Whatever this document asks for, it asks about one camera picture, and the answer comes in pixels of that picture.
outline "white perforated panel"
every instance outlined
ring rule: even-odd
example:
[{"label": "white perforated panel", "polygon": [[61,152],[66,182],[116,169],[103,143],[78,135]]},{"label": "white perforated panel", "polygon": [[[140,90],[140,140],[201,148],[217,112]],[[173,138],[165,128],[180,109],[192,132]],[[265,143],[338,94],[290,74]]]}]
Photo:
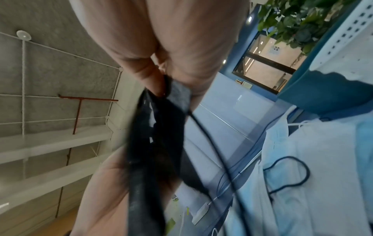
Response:
[{"label": "white perforated panel", "polygon": [[373,84],[373,0],[362,0],[313,60],[310,70]]}]

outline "window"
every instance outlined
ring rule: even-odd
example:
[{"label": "window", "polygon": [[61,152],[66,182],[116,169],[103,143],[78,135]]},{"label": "window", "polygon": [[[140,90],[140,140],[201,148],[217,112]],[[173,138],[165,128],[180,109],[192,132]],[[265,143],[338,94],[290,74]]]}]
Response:
[{"label": "window", "polygon": [[258,33],[236,66],[234,74],[277,94],[306,58],[300,48]]}]

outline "green plant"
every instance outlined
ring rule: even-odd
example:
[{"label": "green plant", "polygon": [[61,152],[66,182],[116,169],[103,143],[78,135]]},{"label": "green plant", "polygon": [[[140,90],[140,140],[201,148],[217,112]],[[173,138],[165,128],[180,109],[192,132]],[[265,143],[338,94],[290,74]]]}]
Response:
[{"label": "green plant", "polygon": [[333,25],[349,4],[355,0],[268,0],[261,6],[258,30],[268,37],[301,47],[307,55]]}]

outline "hand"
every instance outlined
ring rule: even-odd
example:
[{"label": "hand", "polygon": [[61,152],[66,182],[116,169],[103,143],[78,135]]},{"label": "hand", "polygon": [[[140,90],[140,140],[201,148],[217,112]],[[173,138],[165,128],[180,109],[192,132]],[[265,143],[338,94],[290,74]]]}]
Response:
[{"label": "hand", "polygon": [[[127,235],[129,166],[124,152],[123,147],[115,151],[92,176],[70,236]],[[164,208],[179,184],[173,180],[171,185],[159,186]]]},{"label": "hand", "polygon": [[249,9],[248,0],[70,2],[90,36],[152,93],[165,93],[161,70],[188,86],[192,110],[227,57]]}]

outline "black strap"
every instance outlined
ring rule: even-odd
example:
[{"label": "black strap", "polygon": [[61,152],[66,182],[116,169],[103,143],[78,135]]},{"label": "black strap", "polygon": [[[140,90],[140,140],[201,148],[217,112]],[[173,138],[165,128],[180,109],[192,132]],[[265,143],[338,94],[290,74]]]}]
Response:
[{"label": "black strap", "polygon": [[282,186],[282,187],[280,187],[278,189],[272,190],[272,191],[268,192],[268,195],[271,195],[273,193],[281,191],[281,190],[283,190],[284,188],[287,188],[287,187],[298,187],[298,186],[301,186],[302,184],[304,184],[310,178],[311,171],[310,171],[310,168],[308,168],[308,166],[306,165],[306,163],[304,163],[304,161],[301,161],[298,158],[292,157],[292,156],[287,156],[287,157],[282,157],[280,159],[277,159],[270,167],[263,169],[263,172],[267,171],[267,170],[269,170],[271,168],[273,168],[279,161],[284,160],[284,159],[292,159],[292,160],[295,160],[298,163],[300,163],[306,169],[306,177],[302,181],[300,181],[299,183],[296,183],[296,184],[286,184],[286,185],[284,185],[284,186]]}]

